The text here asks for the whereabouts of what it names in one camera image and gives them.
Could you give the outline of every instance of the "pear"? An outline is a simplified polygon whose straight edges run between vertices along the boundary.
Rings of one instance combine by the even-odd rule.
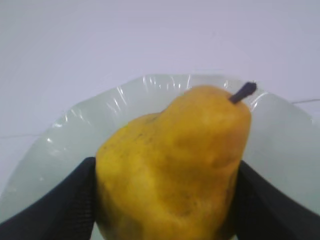
[[[108,240],[228,240],[251,113],[238,93],[196,86],[141,116],[96,154],[97,211]]]

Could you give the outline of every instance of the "white plate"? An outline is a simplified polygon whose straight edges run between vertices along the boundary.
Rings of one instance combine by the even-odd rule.
[[[0,222],[65,178],[119,127],[163,110],[195,85],[236,92],[243,82],[218,75],[147,75],[72,107],[31,147],[0,197]],[[285,100],[258,90],[245,102],[252,127],[243,159],[275,187],[320,214],[320,129]],[[102,239],[94,229],[93,239]]]

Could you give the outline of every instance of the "white surface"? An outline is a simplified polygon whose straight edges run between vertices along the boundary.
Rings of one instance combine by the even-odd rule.
[[[144,74],[223,73],[290,101],[320,98],[319,9],[318,0],[2,0],[0,183],[33,141],[11,136],[38,135],[75,103]]]
[[[193,86],[214,85],[235,93],[243,84],[219,75],[147,75],[73,106],[16,168],[0,196],[0,222],[47,193],[130,120],[162,111]],[[304,111],[262,89],[243,101],[252,112],[243,159],[280,191],[320,214],[320,128]],[[197,126],[186,127],[195,133]],[[185,151],[187,146],[180,147]],[[102,239],[98,233],[95,228],[92,239]]]

